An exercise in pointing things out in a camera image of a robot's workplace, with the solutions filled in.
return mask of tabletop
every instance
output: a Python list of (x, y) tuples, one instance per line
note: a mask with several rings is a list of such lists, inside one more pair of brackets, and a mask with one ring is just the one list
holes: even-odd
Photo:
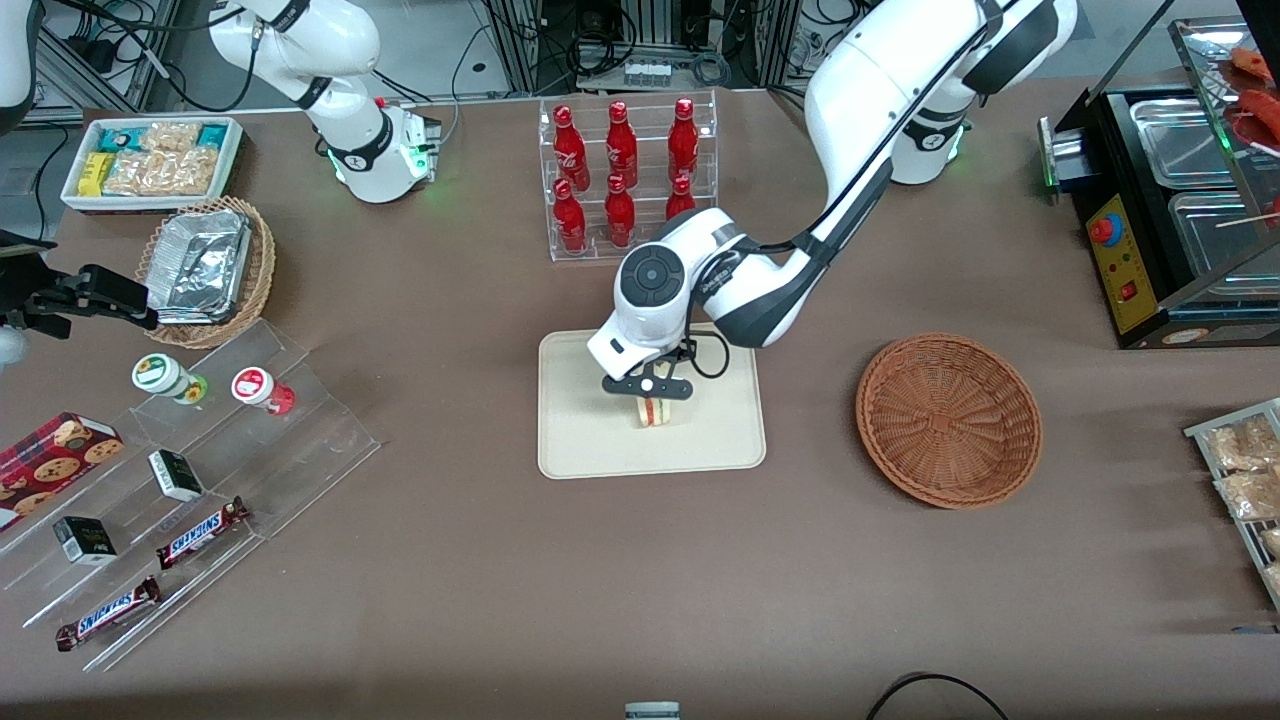
[[(756, 355), (760, 466), (571, 482), (538, 470), (538, 345), (598, 327), (614, 268), (547, 255), (536, 101), (466, 105), (438, 181), (380, 206), (334, 181), (301, 113), (239, 115), (232, 190), (276, 241), (265, 316), (385, 446), (109, 673), (0, 598), (3, 715), (599, 720), (677, 700), (687, 720), (844, 719), (913, 670), (1023, 719), (1274, 715), (1280, 638), (1229, 634), (1274, 615), (1180, 430), (1280, 395), (1280, 351), (1116, 350), (1070, 204), (1036, 192), (1034, 122), (1080, 90), (1001, 94), (938, 181), (890, 188)], [(718, 97), (721, 206), (791, 237), (826, 195), (803, 118)], [(156, 222), (68, 211), (50, 264), (129, 273)], [(1004, 505), (923, 506), (860, 445), (861, 369), (931, 331), (991, 347), (1039, 402), (1043, 460)], [(0, 443), (63, 410), (114, 418), (155, 350), (109, 319), (35, 337), (0, 375)]]

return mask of jar lid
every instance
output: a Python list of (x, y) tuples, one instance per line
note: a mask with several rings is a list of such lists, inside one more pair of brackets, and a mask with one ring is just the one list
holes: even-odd
[(257, 405), (271, 396), (275, 378), (262, 368), (244, 368), (232, 380), (232, 395), (247, 405)]
[(163, 352), (152, 352), (133, 366), (133, 386), (147, 392), (165, 391), (178, 382), (178, 363)]

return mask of acrylic display rack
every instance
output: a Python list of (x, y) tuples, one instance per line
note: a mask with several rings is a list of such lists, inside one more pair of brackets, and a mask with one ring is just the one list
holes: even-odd
[[(719, 201), (719, 174), (717, 164), (717, 108), (716, 94), (704, 92), (640, 92), (621, 96), (627, 104), (631, 127), (636, 131), (640, 172), (639, 183), (628, 192), (635, 200), (636, 228), (628, 247), (617, 247), (609, 242), (608, 225), (604, 217), (604, 200), (608, 197), (607, 181), (609, 160), (604, 150), (604, 138), (609, 133), (609, 99), (577, 95), (561, 100), (543, 100), (538, 108), (538, 154), (541, 160), (543, 204), (547, 206), (547, 238), (552, 260), (612, 260), (625, 256), (632, 247), (648, 242), (657, 229), (667, 222), (667, 199), (671, 197), (671, 178), (667, 174), (667, 135), (676, 117), (676, 100), (689, 97), (694, 101), (694, 124), (698, 126), (698, 172), (690, 187), (699, 209), (714, 208)], [(559, 177), (556, 164), (556, 123), (552, 110), (557, 105), (568, 105), (573, 110), (573, 126), (586, 143), (586, 167), (591, 173), (591, 184), (585, 192), (577, 193), (579, 202), (586, 215), (586, 251), (570, 255), (556, 232), (556, 217), (552, 205), (556, 196), (552, 183)]]
[[(306, 351), (266, 320), (196, 363), (209, 393), (193, 406), (148, 400), (113, 423), (125, 448), (105, 469), (44, 503), (0, 536), (0, 588), (12, 616), (49, 637), (50, 655), (83, 669), (108, 670), (160, 629), (196, 596), (306, 510), (379, 442), (303, 363)], [(293, 388), (294, 406), (269, 415), (230, 396), (236, 372), (257, 365)], [(160, 493), (147, 456), (164, 447), (183, 454), (205, 488), (195, 502)], [(155, 551), (241, 496), (252, 515), (196, 555), (160, 570)], [(97, 518), (119, 556), (92, 568), (67, 561), (52, 532), (64, 515)], [(54, 637), (104, 603), (155, 575), (164, 601), (92, 635), (68, 653)]]
[[(1219, 489), (1220, 492), (1220, 483), (1228, 473), (1219, 465), (1217, 457), (1213, 456), (1208, 445), (1204, 442), (1206, 433), (1215, 428), (1239, 423), (1240, 420), (1254, 415), (1262, 415), (1271, 425), (1271, 432), (1276, 433), (1276, 437), (1280, 437), (1280, 415), (1277, 415), (1277, 413), (1280, 413), (1280, 398), (1251, 405), (1244, 410), (1236, 410), (1235, 413), (1215, 418), (1207, 423), (1201, 423), (1183, 430), (1184, 436), (1196, 441), (1196, 447), (1199, 448), (1201, 455), (1204, 457), (1204, 462), (1208, 465), (1210, 473), (1213, 474), (1215, 489)], [(1233, 521), (1235, 523), (1235, 528), (1240, 530), (1240, 537), (1244, 538), (1244, 547), (1248, 550), (1249, 557), (1253, 560), (1253, 566), (1258, 570), (1258, 578), (1262, 579), (1262, 587), (1265, 587), (1267, 589), (1267, 594), (1271, 596), (1271, 605), (1280, 611), (1280, 593), (1276, 593), (1275, 588), (1271, 587), (1271, 583), (1266, 582), (1266, 578), (1262, 577), (1262, 569), (1280, 559), (1276, 559), (1267, 551), (1266, 544), (1263, 544), (1262, 538), (1260, 537), (1265, 530), (1270, 530), (1280, 523), (1276, 520), (1239, 520), (1234, 516)]]

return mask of aluminum foil container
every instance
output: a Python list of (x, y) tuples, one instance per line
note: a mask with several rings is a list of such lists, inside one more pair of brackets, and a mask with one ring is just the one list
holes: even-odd
[(147, 269), (147, 305), (164, 324), (220, 324), (236, 315), (253, 223), (236, 210), (165, 222)]

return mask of wicker basket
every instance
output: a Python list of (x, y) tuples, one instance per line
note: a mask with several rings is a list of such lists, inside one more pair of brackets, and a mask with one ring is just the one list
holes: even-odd
[(1039, 462), (1043, 432), (1027, 383), (964, 337), (931, 333), (890, 343), (863, 373), (854, 405), (876, 465), (938, 507), (1007, 500)]
[[(237, 299), (239, 309), (230, 320), (220, 325), (160, 325), (147, 332), (152, 340), (179, 345), (189, 350), (207, 350), (238, 336), (262, 314), (266, 296), (271, 292), (271, 273), (275, 270), (275, 241), (271, 238), (271, 228), (266, 227), (262, 215), (252, 205), (236, 197), (207, 200), (183, 208), (178, 213), (212, 213), (215, 210), (237, 210), (253, 222), (250, 255), (244, 261), (244, 277), (241, 281), (239, 297)], [(138, 270), (134, 273), (138, 282), (147, 277), (147, 269), (151, 268), (151, 254), (155, 251), (159, 237), (160, 227), (151, 233), (151, 241), (142, 251), (142, 261), (138, 263)]]

